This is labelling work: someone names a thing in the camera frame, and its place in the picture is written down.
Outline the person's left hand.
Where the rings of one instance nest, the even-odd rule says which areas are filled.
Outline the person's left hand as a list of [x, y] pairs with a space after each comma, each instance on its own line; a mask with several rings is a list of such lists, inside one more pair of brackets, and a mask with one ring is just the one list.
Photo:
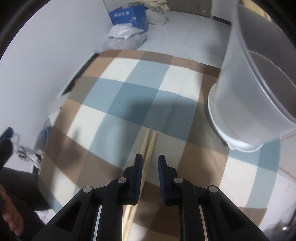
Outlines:
[[7, 195], [6, 190], [1, 186], [1, 199], [4, 202], [3, 210], [1, 211], [4, 221], [8, 224], [10, 231], [17, 237], [23, 234], [24, 222], [20, 213], [14, 206], [11, 198]]

